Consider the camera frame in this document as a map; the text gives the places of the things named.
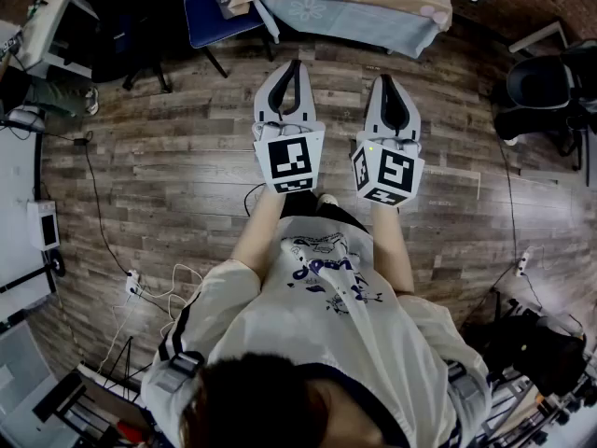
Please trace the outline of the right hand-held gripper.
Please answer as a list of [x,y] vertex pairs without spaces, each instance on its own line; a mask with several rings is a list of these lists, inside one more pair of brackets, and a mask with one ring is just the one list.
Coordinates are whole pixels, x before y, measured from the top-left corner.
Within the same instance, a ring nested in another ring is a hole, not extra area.
[[421,116],[405,88],[389,79],[389,123],[385,75],[377,77],[370,91],[365,132],[356,136],[351,156],[356,193],[371,203],[398,207],[411,201],[420,186],[424,160],[419,157]]

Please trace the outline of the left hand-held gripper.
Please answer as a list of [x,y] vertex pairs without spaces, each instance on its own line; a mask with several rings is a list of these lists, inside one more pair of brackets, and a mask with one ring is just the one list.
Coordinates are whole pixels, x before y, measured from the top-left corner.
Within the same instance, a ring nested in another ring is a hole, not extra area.
[[[282,110],[289,89],[294,103]],[[315,108],[307,66],[291,60],[273,71],[255,95],[254,113],[254,148],[269,190],[286,194],[315,189],[326,127],[311,121]]]

